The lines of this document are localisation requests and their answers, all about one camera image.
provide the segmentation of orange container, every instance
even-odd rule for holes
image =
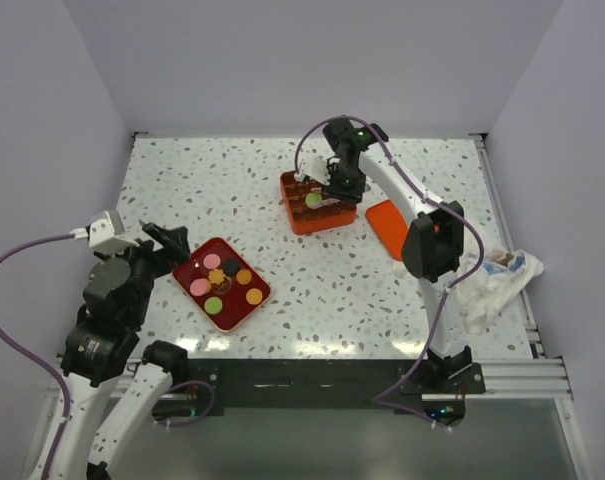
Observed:
[[[306,235],[343,227],[355,221],[357,207],[346,202],[340,201],[317,209],[309,208],[306,205],[306,196],[319,191],[322,185],[315,180],[299,183],[293,174],[294,172],[285,172],[280,176],[282,198],[293,233]]]

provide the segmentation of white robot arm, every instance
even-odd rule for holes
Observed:
[[[443,203],[397,163],[390,146],[380,143],[388,141],[388,137],[377,125],[356,129],[348,117],[336,117],[327,122],[323,133],[335,156],[329,160],[318,156],[307,158],[298,166],[297,178],[311,177],[324,185],[325,195],[350,203],[362,200],[366,177],[388,195],[410,226],[403,260],[418,279],[429,329],[437,322],[429,353],[448,363],[447,376],[454,376],[472,363],[470,349],[463,339],[463,317],[455,290],[448,290],[439,315],[437,311],[444,291],[457,281],[455,270],[464,238],[459,221],[464,215],[462,207],[457,202]]]
[[[108,479],[106,469],[115,468],[151,408],[174,382],[186,379],[186,350],[154,342],[145,349],[131,387],[102,422],[138,343],[136,332],[144,323],[155,279],[190,257],[185,227],[166,230],[149,223],[142,230],[162,248],[154,251],[153,241],[126,236],[115,211],[103,212],[88,227],[71,232],[76,239],[87,239],[101,261],[89,275],[85,303],[65,342],[61,366],[70,391],[69,413],[64,417],[69,406],[61,396],[30,480],[84,480],[87,465],[88,478]]]

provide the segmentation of orange lid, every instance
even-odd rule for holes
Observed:
[[[366,211],[366,219],[391,256],[402,261],[402,246],[409,233],[409,227],[393,202],[386,200],[372,206]]]

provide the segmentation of speckled tabletop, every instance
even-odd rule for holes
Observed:
[[[399,161],[466,216],[498,235],[472,140],[391,142]],[[141,342],[186,348],[191,357],[415,358],[427,336],[418,283],[399,279],[393,260],[365,219],[386,199],[372,185],[354,224],[298,237],[279,189],[292,170],[295,139],[138,138],[118,210],[130,234],[138,219],[186,225],[194,250],[225,238],[271,285],[271,297],[238,328],[218,331],[172,277],[156,282]],[[330,154],[324,140],[305,151]],[[477,359],[531,358],[519,298],[481,335],[468,341]]]

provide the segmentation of crumpled towel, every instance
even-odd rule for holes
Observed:
[[[531,281],[544,271],[540,260],[525,252],[509,252],[494,235],[473,222],[484,242],[482,267],[457,285],[460,310],[465,316],[468,333],[484,331],[498,313]],[[478,244],[468,229],[464,229],[464,253],[460,258],[458,276],[464,275],[477,263]]]

